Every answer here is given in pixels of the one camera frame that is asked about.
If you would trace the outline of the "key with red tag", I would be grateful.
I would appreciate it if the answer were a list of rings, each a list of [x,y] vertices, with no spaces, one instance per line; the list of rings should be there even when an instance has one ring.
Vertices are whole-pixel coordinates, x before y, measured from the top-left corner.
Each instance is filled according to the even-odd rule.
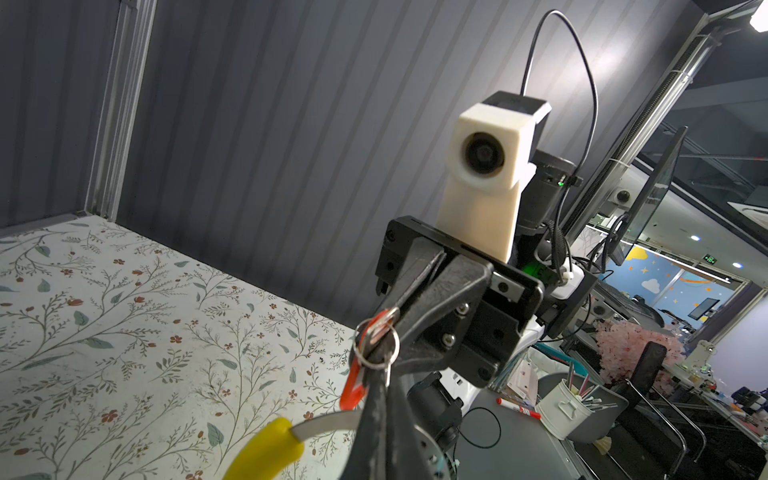
[[[368,392],[368,387],[365,384],[367,371],[383,371],[385,373],[385,385],[389,385],[391,367],[397,360],[401,349],[400,337],[395,328],[399,318],[400,309],[391,307],[362,321],[355,328],[355,337],[351,348],[352,359],[339,400],[339,407],[342,411],[356,409],[366,396]],[[390,351],[383,353],[380,362],[372,361],[371,356],[386,339],[392,341]]]

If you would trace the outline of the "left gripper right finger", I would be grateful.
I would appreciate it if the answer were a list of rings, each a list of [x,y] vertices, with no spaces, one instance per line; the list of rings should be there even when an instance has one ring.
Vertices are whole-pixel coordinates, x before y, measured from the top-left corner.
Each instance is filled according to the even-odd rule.
[[[386,397],[386,478],[430,479],[424,448],[400,380],[392,380]]]

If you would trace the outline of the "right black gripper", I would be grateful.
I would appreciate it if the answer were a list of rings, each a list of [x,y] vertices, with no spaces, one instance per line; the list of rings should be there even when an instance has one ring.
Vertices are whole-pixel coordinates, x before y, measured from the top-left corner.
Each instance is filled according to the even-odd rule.
[[[366,333],[396,328],[395,375],[449,368],[487,387],[514,356],[544,286],[411,217],[389,222],[376,267],[383,300]]]

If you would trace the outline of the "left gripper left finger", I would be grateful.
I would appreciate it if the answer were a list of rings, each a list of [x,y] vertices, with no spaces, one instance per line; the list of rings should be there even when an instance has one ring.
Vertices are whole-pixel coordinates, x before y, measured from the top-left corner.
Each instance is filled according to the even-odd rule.
[[[387,386],[385,374],[368,374],[369,391],[342,480],[386,478]]]

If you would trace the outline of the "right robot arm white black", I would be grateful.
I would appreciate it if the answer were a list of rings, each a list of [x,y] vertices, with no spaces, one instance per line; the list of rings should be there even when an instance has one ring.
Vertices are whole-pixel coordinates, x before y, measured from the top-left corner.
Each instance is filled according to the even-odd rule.
[[[445,448],[472,402],[443,385],[448,373],[477,389],[505,382],[523,351],[562,332],[596,281],[569,259],[554,222],[565,189],[581,182],[575,165],[541,150],[532,163],[510,263],[412,216],[387,226],[376,275],[383,308],[398,311],[393,373],[427,375],[410,388],[410,408]]]

